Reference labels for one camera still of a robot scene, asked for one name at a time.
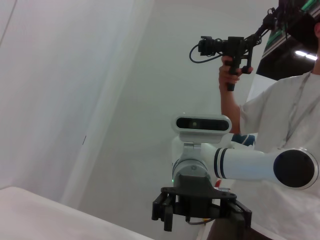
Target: white t-shirt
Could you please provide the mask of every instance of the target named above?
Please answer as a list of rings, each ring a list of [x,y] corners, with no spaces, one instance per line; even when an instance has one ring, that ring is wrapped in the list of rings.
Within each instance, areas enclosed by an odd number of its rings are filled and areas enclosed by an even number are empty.
[[[287,136],[289,115],[304,77],[279,80],[241,106],[242,134],[258,133],[255,149],[273,152]],[[311,74],[297,105],[295,121],[320,95],[320,75]],[[320,104],[300,122],[284,149],[307,149],[320,162]],[[252,228],[273,240],[320,239],[320,178],[305,190],[268,181],[236,181],[232,192],[252,210]]]

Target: person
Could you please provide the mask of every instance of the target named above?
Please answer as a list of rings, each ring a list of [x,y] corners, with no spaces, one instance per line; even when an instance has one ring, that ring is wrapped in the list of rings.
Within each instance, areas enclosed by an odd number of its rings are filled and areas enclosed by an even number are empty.
[[[320,46],[320,23],[314,27]],[[222,62],[232,61],[224,56]],[[219,72],[221,112],[232,122],[234,134],[258,133],[255,150],[304,148],[320,161],[320,59],[301,76],[281,79],[255,99],[237,105],[227,83],[241,75],[229,74],[223,64]],[[251,229],[245,240],[319,240],[320,179],[304,190],[282,187],[269,181],[235,181],[231,191],[252,211]],[[235,240],[234,226],[214,221],[208,240]]]

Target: white table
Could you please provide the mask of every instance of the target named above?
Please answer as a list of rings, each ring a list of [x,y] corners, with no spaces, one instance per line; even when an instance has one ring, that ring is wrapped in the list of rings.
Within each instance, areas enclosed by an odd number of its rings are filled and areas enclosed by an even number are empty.
[[[0,239],[151,240],[17,187],[0,190]]]

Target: ceiling light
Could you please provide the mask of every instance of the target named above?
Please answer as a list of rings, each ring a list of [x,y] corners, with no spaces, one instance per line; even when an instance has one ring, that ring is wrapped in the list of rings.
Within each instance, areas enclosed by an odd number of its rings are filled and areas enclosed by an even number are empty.
[[[300,56],[305,56],[305,55],[307,55],[305,52],[303,52],[303,51],[295,51],[295,54],[297,54],[297,55],[300,55]]]
[[[308,59],[314,60],[314,61],[318,59],[316,56],[313,56],[313,55],[310,55],[310,54],[307,54],[305,57],[308,58]]]

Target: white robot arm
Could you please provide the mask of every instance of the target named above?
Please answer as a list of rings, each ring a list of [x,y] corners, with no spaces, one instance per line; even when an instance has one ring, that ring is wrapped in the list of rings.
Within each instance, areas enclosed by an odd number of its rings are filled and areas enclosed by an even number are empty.
[[[231,121],[222,115],[178,115],[172,128],[179,134],[172,141],[172,179],[189,167],[201,165],[213,178],[261,181],[302,190],[318,178],[316,159],[303,148],[264,153],[246,149],[216,148],[231,129]]]

